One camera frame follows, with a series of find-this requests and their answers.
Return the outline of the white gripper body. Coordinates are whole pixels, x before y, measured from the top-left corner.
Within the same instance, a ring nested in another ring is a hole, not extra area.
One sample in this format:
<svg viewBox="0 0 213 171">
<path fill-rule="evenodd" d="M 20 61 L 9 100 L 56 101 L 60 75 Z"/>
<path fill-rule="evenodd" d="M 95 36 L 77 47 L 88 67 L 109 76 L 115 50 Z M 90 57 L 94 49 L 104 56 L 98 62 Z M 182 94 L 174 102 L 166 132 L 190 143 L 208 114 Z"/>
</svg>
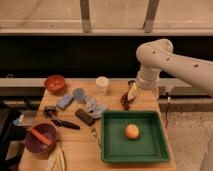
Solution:
<svg viewBox="0 0 213 171">
<path fill-rule="evenodd" d="M 156 89 L 159 83 L 159 72 L 154 70 L 140 70 L 136 77 L 137 86 L 144 90 Z"/>
</svg>

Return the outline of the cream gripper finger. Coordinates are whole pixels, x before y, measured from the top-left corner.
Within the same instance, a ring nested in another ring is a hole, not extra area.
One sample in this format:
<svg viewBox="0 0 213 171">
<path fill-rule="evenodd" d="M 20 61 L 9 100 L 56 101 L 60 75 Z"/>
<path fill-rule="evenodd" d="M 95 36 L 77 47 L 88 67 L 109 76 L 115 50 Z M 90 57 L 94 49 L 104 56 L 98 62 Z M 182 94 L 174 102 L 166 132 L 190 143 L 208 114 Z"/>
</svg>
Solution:
<svg viewBox="0 0 213 171">
<path fill-rule="evenodd" d="M 128 100 L 134 99 L 135 98 L 135 94 L 137 92 L 137 85 L 135 82 L 133 82 L 130 86 L 129 92 L 128 92 Z"/>
</svg>

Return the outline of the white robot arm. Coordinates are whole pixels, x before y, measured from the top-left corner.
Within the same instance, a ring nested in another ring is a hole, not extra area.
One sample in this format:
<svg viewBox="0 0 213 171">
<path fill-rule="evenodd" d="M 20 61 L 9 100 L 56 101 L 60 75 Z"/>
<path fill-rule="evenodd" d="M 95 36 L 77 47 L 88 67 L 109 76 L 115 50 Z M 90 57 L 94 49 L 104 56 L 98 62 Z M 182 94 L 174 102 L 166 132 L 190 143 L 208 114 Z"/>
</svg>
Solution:
<svg viewBox="0 0 213 171">
<path fill-rule="evenodd" d="M 138 89 L 156 89 L 160 72 L 164 71 L 213 97 L 213 61 L 174 54 L 168 39 L 141 44 L 136 58 L 140 62 L 136 77 Z"/>
</svg>

